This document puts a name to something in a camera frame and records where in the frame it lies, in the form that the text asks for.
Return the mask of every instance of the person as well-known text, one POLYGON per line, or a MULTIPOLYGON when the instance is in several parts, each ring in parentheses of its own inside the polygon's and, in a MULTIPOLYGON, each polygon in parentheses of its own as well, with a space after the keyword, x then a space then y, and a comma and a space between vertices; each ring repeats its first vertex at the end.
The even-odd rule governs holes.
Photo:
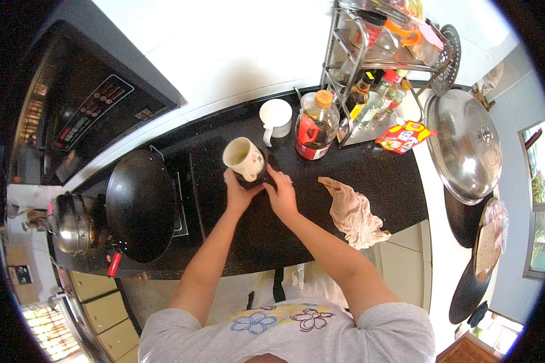
POLYGON ((434 362, 434 332, 423 309, 401 302, 373 264, 298 212, 291 178, 251 190, 224 173, 226 209, 183 273, 168 309, 152 314, 139 362, 434 362), (327 301, 296 299, 241 311, 204 326, 234 230, 266 189, 276 216, 343 290, 350 315, 327 301))

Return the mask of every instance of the wok handle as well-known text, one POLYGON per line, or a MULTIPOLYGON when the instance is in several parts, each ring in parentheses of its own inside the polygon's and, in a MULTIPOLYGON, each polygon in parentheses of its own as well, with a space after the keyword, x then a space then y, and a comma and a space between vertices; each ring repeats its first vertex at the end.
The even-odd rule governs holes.
POLYGON ((121 253, 115 252, 113 255, 113 259, 111 260, 111 265, 109 266, 109 272, 107 273, 109 277, 115 277, 115 273, 117 272, 117 268, 119 267, 119 261, 121 261, 121 257, 123 255, 121 253))

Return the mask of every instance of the hand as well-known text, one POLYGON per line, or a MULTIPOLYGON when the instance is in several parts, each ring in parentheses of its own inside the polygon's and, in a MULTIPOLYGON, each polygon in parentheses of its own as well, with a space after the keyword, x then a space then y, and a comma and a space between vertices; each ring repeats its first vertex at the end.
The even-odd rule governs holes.
POLYGON ((226 193, 228 196, 226 211, 236 215, 238 218, 248 208, 252 198, 264 189, 262 185, 258 185, 247 191, 238 183, 233 170, 230 168, 224 172, 224 181, 226 182, 226 193))
POLYGON ((269 194, 272 211, 286 224, 286 221, 299 214, 293 182, 290 176, 283 174, 282 171, 274 171, 270 165, 267 165, 267 171, 276 183, 276 191, 268 183, 263 183, 264 189, 269 194))

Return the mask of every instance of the cup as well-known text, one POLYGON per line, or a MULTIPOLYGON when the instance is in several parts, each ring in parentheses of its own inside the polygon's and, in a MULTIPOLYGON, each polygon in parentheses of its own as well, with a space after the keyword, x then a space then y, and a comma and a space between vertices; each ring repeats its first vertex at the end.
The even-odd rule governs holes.
POLYGON ((255 181, 265 166, 261 152, 245 137, 235 138, 226 146, 222 161, 247 182, 255 181))
POLYGON ((264 102, 259 116, 264 124, 263 142, 269 148, 271 137, 283 138, 291 132, 293 110, 287 101, 276 98, 264 102))

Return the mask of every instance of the red packet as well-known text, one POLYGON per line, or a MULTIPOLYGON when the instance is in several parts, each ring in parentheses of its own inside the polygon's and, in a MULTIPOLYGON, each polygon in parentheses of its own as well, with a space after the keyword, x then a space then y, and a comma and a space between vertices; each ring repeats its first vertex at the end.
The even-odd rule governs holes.
POLYGON ((407 150, 437 133, 437 131, 428 130, 422 124, 406 121, 403 126, 395 125, 388 128, 375 142, 386 150, 404 154, 407 150))

